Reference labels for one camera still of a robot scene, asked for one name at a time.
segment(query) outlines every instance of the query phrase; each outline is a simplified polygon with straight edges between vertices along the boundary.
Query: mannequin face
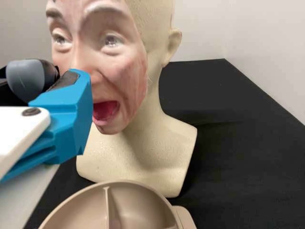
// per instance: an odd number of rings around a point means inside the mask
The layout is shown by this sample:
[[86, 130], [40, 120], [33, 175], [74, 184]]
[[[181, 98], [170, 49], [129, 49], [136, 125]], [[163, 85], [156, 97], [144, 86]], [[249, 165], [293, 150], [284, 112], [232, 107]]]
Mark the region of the mannequin face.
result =
[[93, 122], [103, 134], [122, 131], [147, 91], [147, 54], [124, 0], [49, 0], [52, 58], [91, 76]]

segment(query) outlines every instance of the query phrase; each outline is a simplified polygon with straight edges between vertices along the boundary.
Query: beige plastic bowl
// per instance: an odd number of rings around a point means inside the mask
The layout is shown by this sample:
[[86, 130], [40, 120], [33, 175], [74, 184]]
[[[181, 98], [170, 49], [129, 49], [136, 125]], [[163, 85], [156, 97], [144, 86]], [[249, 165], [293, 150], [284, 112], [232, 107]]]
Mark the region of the beige plastic bowl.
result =
[[67, 198], [39, 229], [196, 229], [190, 213], [133, 181], [91, 185]]

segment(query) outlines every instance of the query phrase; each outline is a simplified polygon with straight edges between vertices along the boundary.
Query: ear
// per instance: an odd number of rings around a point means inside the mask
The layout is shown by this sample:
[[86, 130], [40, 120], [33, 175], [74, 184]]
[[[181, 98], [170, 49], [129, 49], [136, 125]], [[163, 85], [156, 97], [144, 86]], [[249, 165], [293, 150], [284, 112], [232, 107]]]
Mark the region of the ear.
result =
[[173, 55], [176, 53], [182, 40], [182, 32], [178, 29], [172, 29], [169, 34], [169, 42], [166, 50], [162, 67], [164, 68], [171, 60]]

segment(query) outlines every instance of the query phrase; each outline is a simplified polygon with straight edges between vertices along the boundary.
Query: eye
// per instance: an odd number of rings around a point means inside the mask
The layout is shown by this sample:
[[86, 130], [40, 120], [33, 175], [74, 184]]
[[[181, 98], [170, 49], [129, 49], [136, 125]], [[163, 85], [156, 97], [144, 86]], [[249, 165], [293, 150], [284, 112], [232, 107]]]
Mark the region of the eye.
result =
[[108, 35], [105, 38], [105, 45], [110, 48], [117, 47], [121, 43], [122, 43], [121, 39], [119, 39], [118, 37], [113, 36], [113, 35]]
[[59, 45], [63, 45], [67, 42], [67, 40], [63, 36], [60, 36], [58, 34], [54, 35], [54, 41]]

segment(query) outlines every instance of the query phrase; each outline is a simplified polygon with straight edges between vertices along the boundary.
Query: black tablecloth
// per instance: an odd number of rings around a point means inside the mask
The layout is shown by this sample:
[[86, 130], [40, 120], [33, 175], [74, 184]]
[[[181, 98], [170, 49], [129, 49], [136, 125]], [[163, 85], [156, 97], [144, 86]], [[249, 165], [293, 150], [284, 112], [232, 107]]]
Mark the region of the black tablecloth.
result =
[[[226, 60], [169, 64], [160, 98], [167, 114], [198, 128], [182, 193], [169, 201], [199, 229], [305, 228], [303, 124]], [[91, 184], [67, 161], [25, 228]]]

